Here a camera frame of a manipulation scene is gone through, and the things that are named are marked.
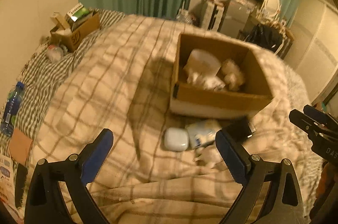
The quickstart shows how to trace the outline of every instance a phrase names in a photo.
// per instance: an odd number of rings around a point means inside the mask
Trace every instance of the beige plaid bedspread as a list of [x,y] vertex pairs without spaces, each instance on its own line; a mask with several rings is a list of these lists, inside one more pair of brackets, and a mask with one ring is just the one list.
[[[241,185],[233,181],[224,163],[206,169],[193,162],[194,151],[176,153],[162,147],[166,128],[192,122],[168,110],[181,32],[238,42],[183,23],[135,15],[107,28],[52,99],[34,141],[30,177],[40,158],[65,160],[108,128],[114,132],[113,148],[87,187],[111,223],[218,223]],[[274,99],[254,117],[257,132],[245,148],[264,160],[291,159],[308,213],[321,160],[311,152],[306,134],[288,121],[293,108],[309,103],[305,87],[272,53],[250,46]],[[80,223],[64,185],[62,191],[74,221]]]

